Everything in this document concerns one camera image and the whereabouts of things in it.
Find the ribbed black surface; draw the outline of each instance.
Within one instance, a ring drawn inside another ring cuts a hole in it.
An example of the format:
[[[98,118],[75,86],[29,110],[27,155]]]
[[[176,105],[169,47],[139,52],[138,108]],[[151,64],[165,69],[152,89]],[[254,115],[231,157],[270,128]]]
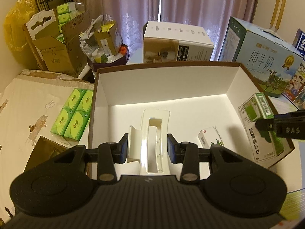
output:
[[[180,184],[175,176],[122,176],[117,184],[100,186],[79,210],[52,218],[20,213],[5,229],[267,229],[281,220],[277,214],[256,219],[228,215],[214,208],[196,186]]]

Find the pink curtain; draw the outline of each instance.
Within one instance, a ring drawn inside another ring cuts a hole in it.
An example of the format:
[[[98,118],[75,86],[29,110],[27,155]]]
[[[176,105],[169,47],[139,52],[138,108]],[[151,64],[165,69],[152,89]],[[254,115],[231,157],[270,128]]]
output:
[[[214,43],[217,60],[230,16],[249,21],[255,0],[161,0],[161,21],[203,27]]]
[[[116,20],[123,38],[133,53],[142,46],[142,28],[158,19],[159,0],[76,0],[85,3],[90,17],[104,15],[104,22]]]

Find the barcode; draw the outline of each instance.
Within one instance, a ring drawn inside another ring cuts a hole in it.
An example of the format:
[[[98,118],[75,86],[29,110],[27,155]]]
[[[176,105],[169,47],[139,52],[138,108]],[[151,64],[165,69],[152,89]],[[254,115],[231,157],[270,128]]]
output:
[[[260,104],[262,104],[262,106],[263,106],[263,109],[265,111],[266,116],[271,115],[271,111],[270,111],[269,106],[268,106],[268,104],[265,100],[265,97],[260,95],[258,98],[260,100]]]

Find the white wall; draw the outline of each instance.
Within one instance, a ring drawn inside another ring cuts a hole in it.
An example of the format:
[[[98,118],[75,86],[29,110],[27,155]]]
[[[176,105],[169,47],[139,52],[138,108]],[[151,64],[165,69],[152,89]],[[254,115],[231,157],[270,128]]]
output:
[[[14,6],[17,0],[0,0],[0,92],[18,75],[24,68],[37,69],[37,62],[33,57],[21,56],[19,62],[10,52],[3,35],[3,22],[7,12]]]
[[[275,1],[276,0],[258,0],[257,9],[253,20],[254,24],[260,27],[269,28]],[[277,33],[287,42],[293,42],[298,28],[305,32],[305,13],[303,12],[303,1],[304,0],[286,0],[282,22]],[[282,0],[280,1],[273,29],[275,28],[278,19],[281,2]]]

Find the plastic carrying handle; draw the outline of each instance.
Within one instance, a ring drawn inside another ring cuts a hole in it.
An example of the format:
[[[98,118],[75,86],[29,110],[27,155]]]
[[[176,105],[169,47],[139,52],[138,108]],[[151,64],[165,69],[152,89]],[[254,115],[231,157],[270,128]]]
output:
[[[167,157],[167,127],[170,112],[166,110],[144,110],[141,129],[129,127],[127,162],[140,163],[140,175],[170,175]],[[148,171],[148,129],[149,126],[157,128],[156,136],[156,165],[157,172]]]

